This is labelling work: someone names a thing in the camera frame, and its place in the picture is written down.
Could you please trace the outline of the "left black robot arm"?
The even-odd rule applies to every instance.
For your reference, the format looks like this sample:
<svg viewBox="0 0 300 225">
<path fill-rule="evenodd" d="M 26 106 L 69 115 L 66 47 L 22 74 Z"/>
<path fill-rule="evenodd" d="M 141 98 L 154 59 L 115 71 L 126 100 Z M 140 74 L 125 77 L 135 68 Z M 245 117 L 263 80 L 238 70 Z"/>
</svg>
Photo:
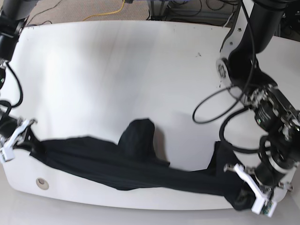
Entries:
<svg viewBox="0 0 300 225">
<path fill-rule="evenodd" d="M 283 178 L 300 162 L 300 112 L 259 66 L 261 53 L 274 36 L 291 0 L 241 0 L 232 27 L 216 62 L 220 80 L 243 107 L 226 110 L 210 165 L 231 171 L 237 190 L 225 198 L 236 210 L 250 209 L 271 217 L 278 201 L 277 188 L 292 190 Z M 236 147 L 225 139 L 225 127 L 235 116 L 253 111 L 257 125 L 266 132 L 257 149 Z"/>
</svg>

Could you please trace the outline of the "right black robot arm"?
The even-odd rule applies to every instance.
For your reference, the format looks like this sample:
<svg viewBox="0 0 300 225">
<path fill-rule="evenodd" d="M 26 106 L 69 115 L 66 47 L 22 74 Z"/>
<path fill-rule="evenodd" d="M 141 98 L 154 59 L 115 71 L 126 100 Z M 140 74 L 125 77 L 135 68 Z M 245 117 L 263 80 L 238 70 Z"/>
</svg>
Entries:
<svg viewBox="0 0 300 225">
<path fill-rule="evenodd" d="M 12 109 L 19 107 L 23 102 L 21 83 L 9 63 L 22 30 L 26 27 L 30 13 L 36 5 L 36 0 L 5 0 L 0 8 L 0 86 L 3 87 L 6 81 L 8 69 L 15 78 L 20 93 L 19 100 L 15 104 L 8 100 L 0 101 L 0 105 L 6 108 L 6 111 L 0 112 L 0 162 L 2 164 L 15 158 L 15 149 L 27 150 L 33 156 L 45 153 L 44 147 L 31 129 L 37 121 L 9 115 Z"/>
</svg>

